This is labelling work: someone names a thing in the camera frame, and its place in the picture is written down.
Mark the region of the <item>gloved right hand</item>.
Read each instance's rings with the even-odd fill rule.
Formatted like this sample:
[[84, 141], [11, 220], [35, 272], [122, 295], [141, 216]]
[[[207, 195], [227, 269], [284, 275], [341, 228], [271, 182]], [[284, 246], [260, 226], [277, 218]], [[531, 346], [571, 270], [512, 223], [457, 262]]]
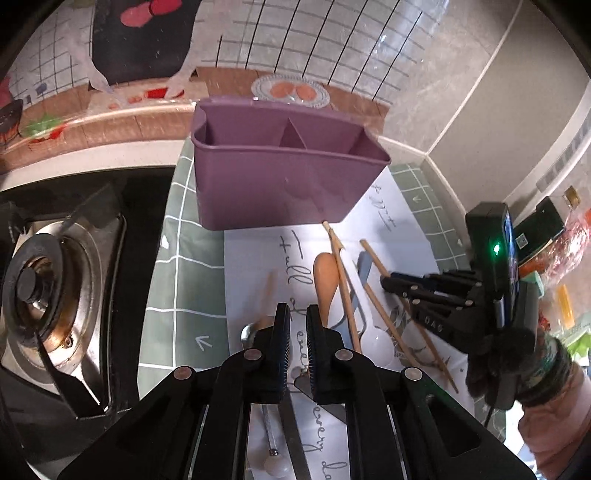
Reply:
[[559, 395], [567, 385], [572, 364], [563, 343], [539, 327], [532, 353], [522, 354], [509, 340], [499, 339], [488, 352], [470, 355], [466, 385], [473, 398], [485, 397], [492, 406], [499, 375], [516, 375], [515, 399], [524, 407], [536, 407]]

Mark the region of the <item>pink sleeved right forearm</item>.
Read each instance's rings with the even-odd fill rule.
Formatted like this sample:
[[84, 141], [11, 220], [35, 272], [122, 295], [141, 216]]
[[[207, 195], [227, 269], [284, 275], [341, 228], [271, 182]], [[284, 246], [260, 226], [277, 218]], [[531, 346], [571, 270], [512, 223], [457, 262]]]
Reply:
[[566, 384], [550, 401], [523, 406], [518, 429], [546, 479], [558, 479], [590, 430], [590, 378], [573, 363]]

